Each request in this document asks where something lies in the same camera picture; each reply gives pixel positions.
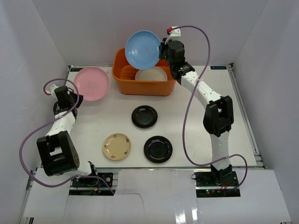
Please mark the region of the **black plate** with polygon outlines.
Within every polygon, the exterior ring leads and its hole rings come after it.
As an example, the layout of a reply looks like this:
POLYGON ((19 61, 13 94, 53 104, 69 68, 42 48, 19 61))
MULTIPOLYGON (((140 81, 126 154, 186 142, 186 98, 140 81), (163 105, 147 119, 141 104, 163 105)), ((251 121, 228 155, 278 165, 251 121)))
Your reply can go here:
POLYGON ((135 126, 146 129, 155 125, 158 114, 153 107, 142 105, 133 110, 131 119, 135 126))
POLYGON ((144 144, 144 155, 152 163, 161 164, 167 162, 173 152, 171 142, 163 136, 153 136, 144 144))

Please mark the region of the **cream bear plate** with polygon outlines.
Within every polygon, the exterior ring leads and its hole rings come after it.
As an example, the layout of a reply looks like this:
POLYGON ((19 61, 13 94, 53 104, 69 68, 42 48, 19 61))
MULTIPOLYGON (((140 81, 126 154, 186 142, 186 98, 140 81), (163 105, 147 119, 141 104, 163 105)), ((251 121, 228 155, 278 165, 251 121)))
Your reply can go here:
POLYGON ((166 72, 159 68, 153 67, 148 70, 138 70, 135 75, 135 80, 139 81, 167 81, 166 72))

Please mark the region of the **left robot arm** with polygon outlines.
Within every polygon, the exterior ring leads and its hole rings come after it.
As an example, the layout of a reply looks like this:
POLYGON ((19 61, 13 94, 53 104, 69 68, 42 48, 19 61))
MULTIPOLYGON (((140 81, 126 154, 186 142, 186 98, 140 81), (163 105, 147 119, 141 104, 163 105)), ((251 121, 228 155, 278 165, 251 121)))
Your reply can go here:
POLYGON ((70 137, 83 96, 67 86, 59 87, 55 84, 50 88, 50 95, 57 99, 53 106, 56 121, 50 131, 36 141, 44 171, 47 176, 83 176, 88 186, 94 186, 99 180, 95 166, 90 161, 80 162, 70 137))

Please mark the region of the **pink plate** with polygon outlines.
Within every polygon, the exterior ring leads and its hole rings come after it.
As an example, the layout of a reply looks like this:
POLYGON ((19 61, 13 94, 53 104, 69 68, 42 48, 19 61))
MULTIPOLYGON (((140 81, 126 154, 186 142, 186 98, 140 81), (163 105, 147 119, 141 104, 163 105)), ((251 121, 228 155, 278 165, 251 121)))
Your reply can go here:
POLYGON ((107 73, 97 67, 83 68, 74 78, 74 84, 85 101, 103 98, 109 89, 107 73))

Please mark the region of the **blue plate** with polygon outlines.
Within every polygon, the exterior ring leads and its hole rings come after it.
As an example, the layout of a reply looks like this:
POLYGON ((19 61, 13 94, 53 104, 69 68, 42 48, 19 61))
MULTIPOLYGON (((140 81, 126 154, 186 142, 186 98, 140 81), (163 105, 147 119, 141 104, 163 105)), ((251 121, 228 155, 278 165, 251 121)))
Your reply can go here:
POLYGON ((148 70, 159 61, 159 37, 147 30, 141 30, 130 36, 125 46, 128 63, 138 70, 148 70))

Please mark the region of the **yellow floral plate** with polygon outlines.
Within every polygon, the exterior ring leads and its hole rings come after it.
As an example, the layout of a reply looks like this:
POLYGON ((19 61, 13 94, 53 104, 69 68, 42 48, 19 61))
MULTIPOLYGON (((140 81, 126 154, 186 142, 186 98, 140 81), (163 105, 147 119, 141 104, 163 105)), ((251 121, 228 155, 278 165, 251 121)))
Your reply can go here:
POLYGON ((131 152, 131 140, 122 133, 112 134, 105 139, 102 150, 110 160, 123 160, 131 152))

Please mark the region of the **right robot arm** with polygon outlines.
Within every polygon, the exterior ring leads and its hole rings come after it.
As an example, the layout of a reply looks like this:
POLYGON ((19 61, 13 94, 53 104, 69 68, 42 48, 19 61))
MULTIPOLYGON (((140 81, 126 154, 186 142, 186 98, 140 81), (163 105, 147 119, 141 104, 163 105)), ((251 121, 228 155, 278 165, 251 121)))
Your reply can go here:
POLYGON ((203 126, 212 145, 211 181, 222 186, 232 173, 228 157, 228 137, 234 122, 232 98, 220 95, 200 80, 195 69, 185 60, 182 42, 164 38, 159 46, 159 57, 167 61, 172 78, 189 90, 205 109, 203 126))

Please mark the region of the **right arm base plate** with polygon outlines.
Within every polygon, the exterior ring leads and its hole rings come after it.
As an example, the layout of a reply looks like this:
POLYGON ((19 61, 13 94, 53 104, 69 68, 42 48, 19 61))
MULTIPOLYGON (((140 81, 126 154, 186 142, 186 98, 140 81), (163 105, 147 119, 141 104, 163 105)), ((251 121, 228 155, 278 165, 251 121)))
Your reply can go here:
POLYGON ((195 172, 191 179, 196 181, 197 187, 235 187, 239 184, 236 172, 218 180, 212 172, 195 172))

